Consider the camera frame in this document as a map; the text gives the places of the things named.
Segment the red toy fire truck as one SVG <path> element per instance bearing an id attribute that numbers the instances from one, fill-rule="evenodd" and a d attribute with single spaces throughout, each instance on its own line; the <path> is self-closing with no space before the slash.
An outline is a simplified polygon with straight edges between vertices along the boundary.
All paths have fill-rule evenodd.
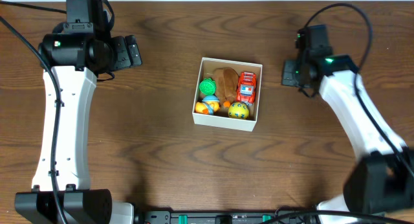
<path id="1" fill-rule="evenodd" d="M 256 78 L 256 74 L 251 72 L 242 72 L 240 74 L 236 91 L 237 102 L 243 102 L 248 106 L 254 105 L 257 85 Z"/>

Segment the yellow ball with blue letters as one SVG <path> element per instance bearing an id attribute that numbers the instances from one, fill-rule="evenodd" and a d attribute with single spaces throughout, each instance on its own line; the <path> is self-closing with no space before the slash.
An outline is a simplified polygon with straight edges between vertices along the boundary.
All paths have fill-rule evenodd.
<path id="1" fill-rule="evenodd" d="M 230 118 L 238 118 L 246 120 L 249 117 L 250 111 L 248 106 L 243 102 L 234 102 L 228 108 L 228 116 Z"/>

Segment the brown plush toy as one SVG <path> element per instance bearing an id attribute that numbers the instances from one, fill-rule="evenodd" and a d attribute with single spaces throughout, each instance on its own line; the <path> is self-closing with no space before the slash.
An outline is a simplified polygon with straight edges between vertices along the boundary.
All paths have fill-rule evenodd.
<path id="1" fill-rule="evenodd" d="M 216 84 L 215 95 L 220 105 L 230 107 L 237 96 L 238 73 L 231 67 L 223 67 L 214 70 L 213 81 Z"/>

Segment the white cardboard box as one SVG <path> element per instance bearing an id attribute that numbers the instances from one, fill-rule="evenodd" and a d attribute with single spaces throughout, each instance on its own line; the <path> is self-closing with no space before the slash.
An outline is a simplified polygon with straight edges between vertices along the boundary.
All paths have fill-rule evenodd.
<path id="1" fill-rule="evenodd" d="M 199 90 L 199 85 L 204 78 L 210 77 L 213 74 L 215 69 L 231 67 L 238 74 L 241 72 L 252 72 L 256 75 L 256 97 L 254 100 L 254 105 L 249 106 L 249 117 L 246 120 L 230 118 L 228 116 L 228 111 L 224 108 L 220 108 L 218 112 L 214 115 L 206 115 L 195 112 L 195 105 L 197 102 L 200 102 L 204 95 Z M 256 123 L 257 116 L 259 113 L 259 101 L 261 94 L 261 76 L 262 76 L 263 66 L 258 63 L 247 63 L 247 62 L 237 62 L 232 60 L 222 60 L 216 58 L 206 58 L 201 59 L 201 64 L 199 67 L 199 75 L 197 79 L 196 91 L 193 100 L 193 110 L 192 116 L 195 124 L 213 126 L 218 128 L 227 128 L 227 129 L 236 129 L 241 131 L 253 131 Z"/>

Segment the green ridged ball toy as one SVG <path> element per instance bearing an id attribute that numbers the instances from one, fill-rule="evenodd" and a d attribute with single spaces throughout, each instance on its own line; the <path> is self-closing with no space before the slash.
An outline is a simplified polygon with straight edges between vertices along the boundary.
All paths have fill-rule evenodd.
<path id="1" fill-rule="evenodd" d="M 216 83 L 212 78 L 205 78 L 199 84 L 200 92 L 206 96 L 214 95 L 216 89 Z"/>

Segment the yellow blue duck toy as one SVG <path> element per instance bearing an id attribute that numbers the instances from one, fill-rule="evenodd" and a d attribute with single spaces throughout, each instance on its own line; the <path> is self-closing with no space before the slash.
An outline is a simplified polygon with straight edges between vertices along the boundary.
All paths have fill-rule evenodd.
<path id="1" fill-rule="evenodd" d="M 195 104 L 195 112 L 199 114 L 213 115 L 219 109 L 219 99 L 215 95 L 205 96 L 201 102 Z"/>

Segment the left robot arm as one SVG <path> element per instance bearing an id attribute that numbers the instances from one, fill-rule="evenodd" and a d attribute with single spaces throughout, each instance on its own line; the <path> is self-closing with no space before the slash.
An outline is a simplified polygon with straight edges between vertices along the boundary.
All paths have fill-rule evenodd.
<path id="1" fill-rule="evenodd" d="M 32 223 L 132 223 L 131 203 L 91 188 L 87 143 L 97 83 L 142 64 L 136 38 L 111 35 L 107 0 L 66 0 L 65 13 L 34 51 L 45 71 L 43 140 L 31 190 L 16 194 L 15 209 Z"/>

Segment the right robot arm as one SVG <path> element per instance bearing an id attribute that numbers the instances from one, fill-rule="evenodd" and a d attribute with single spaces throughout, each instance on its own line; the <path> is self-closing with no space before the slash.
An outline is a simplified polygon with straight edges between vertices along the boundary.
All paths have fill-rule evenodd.
<path id="1" fill-rule="evenodd" d="M 342 194 L 317 210 L 381 214 L 413 207 L 413 150 L 382 118 L 351 57 L 333 53 L 325 25 L 298 30 L 296 48 L 298 57 L 286 60 L 281 83 L 320 95 L 356 157 Z"/>

